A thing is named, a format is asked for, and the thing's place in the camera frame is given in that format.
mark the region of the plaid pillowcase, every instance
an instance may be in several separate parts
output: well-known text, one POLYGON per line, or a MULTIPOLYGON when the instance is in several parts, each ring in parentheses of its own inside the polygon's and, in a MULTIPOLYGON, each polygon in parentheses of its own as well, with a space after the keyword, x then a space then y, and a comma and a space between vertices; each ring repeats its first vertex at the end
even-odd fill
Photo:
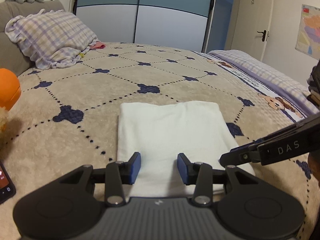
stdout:
POLYGON ((39 69, 73 66, 81 58, 79 53, 87 53, 98 41, 77 16, 63 10, 17 16, 4 32, 39 69))
POLYGON ((247 53, 233 49, 212 50, 209 52, 209 54, 213 54, 218 57, 223 56, 250 70, 260 78, 275 84, 279 88, 283 89, 286 93, 293 96, 296 100, 304 104, 309 109, 309 114, 316 114, 319 112, 319 110, 310 101, 308 101, 307 97, 305 96, 305 93, 308 92, 308 89, 305 86, 289 78, 282 72, 270 67, 269 65, 256 60, 247 53))

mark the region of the bed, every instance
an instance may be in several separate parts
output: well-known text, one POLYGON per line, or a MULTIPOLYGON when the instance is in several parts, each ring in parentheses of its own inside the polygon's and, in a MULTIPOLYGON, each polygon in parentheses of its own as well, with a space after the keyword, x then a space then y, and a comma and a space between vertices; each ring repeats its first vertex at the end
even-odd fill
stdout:
MULTIPOLYGON (((31 67, 19 80, 22 95, 10 111, 0 151, 17 188, 0 207, 0 239, 6 240, 19 238, 12 208, 22 196, 83 164, 103 168, 117 160, 121 103, 216 102, 239 145, 318 111, 305 100, 305 87, 239 51, 203 54, 106 42, 73 67, 31 67)), ((252 163, 256 176, 302 204, 306 217, 297 238, 303 240, 314 230, 320 202, 307 156, 252 163)), ((102 198, 103 188, 95 196, 102 198)))

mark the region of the orange ball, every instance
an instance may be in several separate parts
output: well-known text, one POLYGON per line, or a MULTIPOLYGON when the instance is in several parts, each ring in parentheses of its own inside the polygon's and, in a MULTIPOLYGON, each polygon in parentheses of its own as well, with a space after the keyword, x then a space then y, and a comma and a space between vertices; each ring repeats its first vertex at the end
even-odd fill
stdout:
POLYGON ((0 68, 0 107, 10 110, 21 95, 19 79, 14 73, 0 68))

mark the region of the white wardrobe panel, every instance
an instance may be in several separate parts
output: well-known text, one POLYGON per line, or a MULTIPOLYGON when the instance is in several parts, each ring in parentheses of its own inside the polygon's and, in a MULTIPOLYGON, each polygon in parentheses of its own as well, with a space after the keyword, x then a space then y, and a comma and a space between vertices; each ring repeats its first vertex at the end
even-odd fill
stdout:
POLYGON ((133 42, 137 5, 106 4, 77 8, 77 17, 105 42, 133 42))
POLYGON ((204 16, 140 5, 134 42, 201 52, 206 24, 204 16))

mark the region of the blue gripper pad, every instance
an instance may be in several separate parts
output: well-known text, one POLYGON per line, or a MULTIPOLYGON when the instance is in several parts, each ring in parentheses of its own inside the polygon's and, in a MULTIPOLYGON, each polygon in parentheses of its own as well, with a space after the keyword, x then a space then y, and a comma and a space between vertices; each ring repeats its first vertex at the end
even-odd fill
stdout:
POLYGON ((130 179, 129 179, 130 185, 135 183, 141 167, 141 154, 139 152, 135 152, 134 155, 136 155, 136 159, 132 163, 131 170, 130 170, 130 179))
POLYGON ((187 165, 184 163, 183 159, 181 158, 180 154, 178 154, 177 158, 177 167, 180 173, 180 177, 184 184, 188 185, 189 178, 188 178, 188 170, 187 165))

